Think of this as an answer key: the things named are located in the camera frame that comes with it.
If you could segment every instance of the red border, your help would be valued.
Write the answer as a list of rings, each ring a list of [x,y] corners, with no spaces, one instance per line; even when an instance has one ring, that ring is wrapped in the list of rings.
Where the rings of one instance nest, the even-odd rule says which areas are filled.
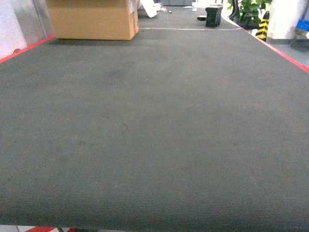
[[[28,50],[30,50],[30,49],[40,45],[40,44],[42,44],[42,43],[44,43],[44,42],[46,42],[46,41],[48,41],[48,40],[50,40],[52,38],[54,38],[55,36],[56,35],[51,35],[51,36],[47,37],[46,39],[40,40],[37,43],[34,43],[33,45],[30,45],[30,46],[28,46],[28,47],[26,47],[26,48],[24,48],[24,49],[22,49],[22,50],[20,50],[18,52],[15,52],[15,53],[13,53],[13,54],[5,57],[5,58],[0,59],[0,64],[5,62],[5,61],[7,61],[7,60],[9,60],[9,59],[11,59],[11,58],[13,58],[13,57],[16,57],[17,55],[19,55],[19,54],[21,54],[23,52],[26,52],[26,51],[28,51]]]
[[[267,47],[269,47],[271,50],[273,50],[274,52],[278,53],[280,56],[282,56],[283,58],[285,58],[286,60],[290,61],[292,64],[296,65],[297,67],[301,68],[302,70],[304,70],[305,72],[309,73],[309,67],[307,67],[304,64],[299,63],[298,61],[294,60],[292,57],[288,56],[287,54],[283,53],[282,51],[276,49],[275,47],[271,46],[270,44],[264,42],[263,40],[253,36],[254,38],[256,38],[258,41],[260,41],[261,43],[263,43],[264,45],[266,45]]]
[[[25,232],[50,232],[52,230],[56,229],[56,227],[41,227],[41,226],[37,226],[34,227],[28,231]]]

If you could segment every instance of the cardboard box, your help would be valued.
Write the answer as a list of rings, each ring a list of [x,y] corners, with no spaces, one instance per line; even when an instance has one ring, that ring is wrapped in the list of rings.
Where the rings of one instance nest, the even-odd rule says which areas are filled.
[[[46,0],[59,39],[131,40],[139,31],[136,0]]]

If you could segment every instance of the gray fabric mat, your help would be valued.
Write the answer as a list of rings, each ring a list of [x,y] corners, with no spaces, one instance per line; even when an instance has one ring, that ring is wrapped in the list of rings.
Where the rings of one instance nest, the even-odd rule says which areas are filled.
[[[1,224],[309,229],[309,75],[247,32],[53,39],[0,73]]]

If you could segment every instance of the yellow and black striped post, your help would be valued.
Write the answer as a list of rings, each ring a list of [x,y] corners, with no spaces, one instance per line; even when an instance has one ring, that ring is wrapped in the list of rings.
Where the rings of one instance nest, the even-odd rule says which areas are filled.
[[[263,41],[266,41],[267,37],[267,30],[268,30],[268,23],[269,23],[269,11],[266,11],[260,25],[259,29],[257,30],[257,33],[255,36]]]

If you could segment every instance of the blue object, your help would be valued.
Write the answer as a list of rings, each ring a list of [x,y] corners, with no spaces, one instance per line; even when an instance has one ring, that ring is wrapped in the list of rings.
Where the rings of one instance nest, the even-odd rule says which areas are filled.
[[[296,26],[297,29],[309,31],[309,21],[300,19]]]

